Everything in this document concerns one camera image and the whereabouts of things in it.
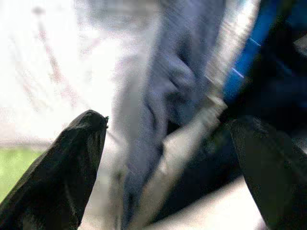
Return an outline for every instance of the green surface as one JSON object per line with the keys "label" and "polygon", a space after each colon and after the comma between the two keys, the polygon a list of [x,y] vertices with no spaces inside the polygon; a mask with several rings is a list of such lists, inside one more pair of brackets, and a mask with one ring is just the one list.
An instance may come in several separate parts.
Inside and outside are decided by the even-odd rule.
{"label": "green surface", "polygon": [[0,149],[0,202],[41,153],[30,149]]}

